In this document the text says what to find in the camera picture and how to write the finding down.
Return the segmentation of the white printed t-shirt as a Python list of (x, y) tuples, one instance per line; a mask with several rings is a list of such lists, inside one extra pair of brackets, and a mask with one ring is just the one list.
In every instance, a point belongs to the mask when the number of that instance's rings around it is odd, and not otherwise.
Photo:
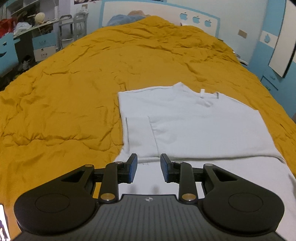
[(126, 161), (135, 153), (138, 168), (120, 194), (175, 194), (164, 181), (159, 158), (193, 167), (217, 165), (276, 193), (285, 205), (277, 233), (295, 240), (295, 177), (275, 147), (257, 109), (222, 93), (194, 92), (182, 83), (118, 93)]

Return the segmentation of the mustard yellow bed quilt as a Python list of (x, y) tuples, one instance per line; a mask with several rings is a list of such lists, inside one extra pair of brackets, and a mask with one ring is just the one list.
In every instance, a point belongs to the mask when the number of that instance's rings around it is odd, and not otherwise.
[(257, 109), (295, 172), (294, 122), (232, 49), (199, 28), (151, 16), (100, 28), (1, 91), (1, 203), (11, 237), (20, 233), (13, 206), (22, 193), (119, 154), (119, 91), (178, 82)]

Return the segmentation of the blue wardrobe with apples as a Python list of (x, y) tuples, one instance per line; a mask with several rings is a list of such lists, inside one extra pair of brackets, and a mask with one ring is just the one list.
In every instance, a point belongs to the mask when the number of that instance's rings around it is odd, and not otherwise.
[(248, 70), (290, 117), (295, 115), (295, 1), (268, 1)]

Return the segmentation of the white framed mirror panel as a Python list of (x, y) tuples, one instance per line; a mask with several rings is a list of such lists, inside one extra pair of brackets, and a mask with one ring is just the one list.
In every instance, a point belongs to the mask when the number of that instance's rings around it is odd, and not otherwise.
[(295, 4), (286, 1), (280, 35), (269, 61), (269, 67), (282, 78), (287, 75), (295, 54), (295, 22)]

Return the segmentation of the blue chair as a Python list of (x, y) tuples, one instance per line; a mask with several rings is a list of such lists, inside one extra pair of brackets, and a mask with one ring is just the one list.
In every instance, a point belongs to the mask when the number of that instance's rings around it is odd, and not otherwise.
[(3, 77), (18, 65), (18, 56), (15, 49), (13, 33), (8, 33), (1, 38), (0, 48), (0, 75)]

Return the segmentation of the blue white desk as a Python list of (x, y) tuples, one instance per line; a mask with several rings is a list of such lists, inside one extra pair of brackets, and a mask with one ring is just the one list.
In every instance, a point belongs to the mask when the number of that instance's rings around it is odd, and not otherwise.
[(32, 57), (36, 62), (41, 62), (55, 54), (57, 34), (54, 32), (54, 25), (57, 23), (58, 20), (54, 19), (14, 35), (18, 61)]

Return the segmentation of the white blue headboard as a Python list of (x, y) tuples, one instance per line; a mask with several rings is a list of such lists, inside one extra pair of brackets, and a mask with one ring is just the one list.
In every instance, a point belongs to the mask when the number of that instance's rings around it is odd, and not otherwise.
[(161, 1), (102, 1), (99, 27), (105, 27), (115, 15), (127, 15), (137, 10), (143, 11), (145, 15), (159, 16), (178, 26), (194, 26), (209, 35), (219, 37), (219, 17), (197, 9)]

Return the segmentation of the red bag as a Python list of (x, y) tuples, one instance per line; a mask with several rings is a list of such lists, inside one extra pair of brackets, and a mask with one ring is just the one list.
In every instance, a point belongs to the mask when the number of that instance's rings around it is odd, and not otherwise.
[(16, 20), (14, 18), (0, 20), (0, 38), (7, 33), (12, 33), (16, 26)]

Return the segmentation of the cream yarn ball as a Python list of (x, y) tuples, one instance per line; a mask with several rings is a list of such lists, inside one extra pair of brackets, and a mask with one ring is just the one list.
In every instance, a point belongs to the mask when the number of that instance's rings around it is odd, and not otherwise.
[(45, 22), (45, 13), (43, 12), (39, 12), (35, 15), (35, 24), (36, 25), (40, 25), (43, 24)]

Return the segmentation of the blue pillow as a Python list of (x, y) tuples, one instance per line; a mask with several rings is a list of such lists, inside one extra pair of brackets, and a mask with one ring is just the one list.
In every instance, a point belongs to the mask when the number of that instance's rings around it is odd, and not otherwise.
[(106, 26), (117, 26), (140, 21), (147, 16), (140, 15), (115, 15), (106, 24)]

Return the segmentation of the brown wall switch plate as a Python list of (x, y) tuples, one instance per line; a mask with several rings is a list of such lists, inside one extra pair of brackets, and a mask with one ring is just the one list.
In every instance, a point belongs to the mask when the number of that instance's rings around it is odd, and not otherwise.
[(247, 38), (247, 33), (246, 33), (245, 31), (243, 31), (243, 30), (239, 30), (239, 31), (238, 31), (238, 35), (239, 35), (240, 37), (243, 37), (244, 39)]

